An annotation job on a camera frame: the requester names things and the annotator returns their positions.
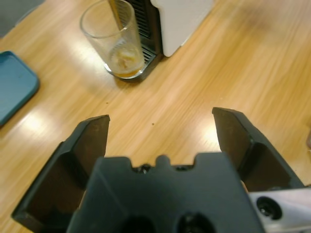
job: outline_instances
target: coffee machine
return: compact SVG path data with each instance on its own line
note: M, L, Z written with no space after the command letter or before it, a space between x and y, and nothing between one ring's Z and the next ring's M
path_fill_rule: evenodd
M213 0L127 0L135 10L145 60L143 72L126 82L144 80L163 56L182 46L211 11Z

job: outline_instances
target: black plastic part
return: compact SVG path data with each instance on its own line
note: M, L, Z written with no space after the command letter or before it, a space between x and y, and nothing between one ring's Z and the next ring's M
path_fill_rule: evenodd
M95 161L106 149L109 116L82 121L31 184L12 218L33 232L65 232Z
M220 149L249 192L302 188L303 183L269 140L238 111L213 108Z
M135 172L125 157L98 159L67 232L263 233L264 229L226 154L204 153L183 172L166 156L158 157L146 173Z
M140 35L140 41L142 44L142 53L144 55L146 68L142 74L132 79L124 79L121 77L117 78L125 82L134 83L143 81L164 56L162 47L161 23L159 10L151 4L150 0L126 1L128 1L135 10L135 17Z

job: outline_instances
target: wood grain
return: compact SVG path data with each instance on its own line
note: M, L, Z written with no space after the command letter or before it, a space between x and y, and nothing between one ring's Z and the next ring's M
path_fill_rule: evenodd
M109 114L107 156L191 163L219 150L211 109L244 112L311 183L311 1L219 0L198 30L141 84L109 75L79 29L96 0L47 0L0 41L38 75L38 93L0 129L0 232L60 141Z

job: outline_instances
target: drinking glass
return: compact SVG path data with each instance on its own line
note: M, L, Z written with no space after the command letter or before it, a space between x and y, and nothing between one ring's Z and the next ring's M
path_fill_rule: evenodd
M102 0L81 16L80 27L104 61L108 72L121 78L142 73L142 54L134 8L124 0Z

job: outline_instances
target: black grille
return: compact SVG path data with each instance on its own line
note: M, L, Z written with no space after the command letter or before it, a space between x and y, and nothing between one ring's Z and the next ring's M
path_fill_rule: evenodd
M150 29L148 18L146 15L146 8L143 0L129 0L135 10L136 22L138 26L138 32L140 35L150 39Z
M145 64L149 64L155 57L155 55L148 51L147 49L145 49L144 47L142 48L142 54L144 55L144 60L145 60Z

